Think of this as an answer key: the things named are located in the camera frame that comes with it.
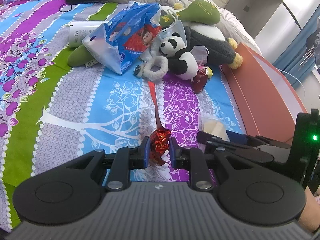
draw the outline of panda plush toy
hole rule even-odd
[[[168,69],[177,77],[188,80],[197,75],[198,64],[179,33],[173,33],[161,41],[160,54],[168,59]]]

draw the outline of yellow plush ball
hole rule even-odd
[[[236,49],[238,47],[238,43],[233,38],[229,38],[228,42],[233,49]]]
[[[181,3],[176,2],[176,3],[173,5],[173,8],[174,8],[175,10],[181,10],[181,9],[183,9],[183,5],[182,5]]]
[[[207,72],[208,78],[210,79],[210,78],[213,76],[213,73],[212,73],[211,68],[208,67],[207,70],[206,70],[206,72]]]
[[[239,53],[236,53],[235,59],[231,64],[228,64],[228,66],[232,69],[237,69],[238,67],[241,66],[242,62],[243,62],[243,57]]]

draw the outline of green plush toy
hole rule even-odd
[[[220,21],[220,13],[218,9],[211,3],[203,0],[195,0],[190,5],[177,13],[178,19],[181,21],[199,22],[204,24],[217,24]],[[174,22],[171,15],[161,16],[160,25],[167,27]],[[93,56],[89,53],[84,45],[76,48],[68,58],[70,67],[81,66],[90,60]]]
[[[83,44],[81,44],[69,55],[68,65],[70,67],[79,67],[92,59],[93,56],[90,54],[87,48]]]
[[[203,0],[195,0],[190,5],[176,13],[181,21],[199,22],[204,24],[217,24],[220,21],[218,9],[211,3]],[[160,25],[167,27],[174,22],[171,15],[160,17]]]

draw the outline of white wall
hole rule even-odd
[[[320,74],[317,70],[313,70],[302,84],[306,90],[305,98],[303,98],[304,92],[301,85],[297,87],[296,92],[303,102],[306,110],[310,113],[311,108],[318,108],[320,111]]]
[[[301,27],[308,22],[320,0],[283,0],[296,16]],[[280,5],[254,39],[266,60],[273,63],[298,35],[300,29],[284,7]]]

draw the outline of red ribbon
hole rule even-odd
[[[158,102],[156,97],[156,86],[153,82],[148,81],[152,101],[155,105],[156,112],[156,130],[150,135],[150,160],[162,166],[166,162],[161,158],[165,151],[169,150],[169,138],[171,131],[164,128],[161,124],[158,110]]]

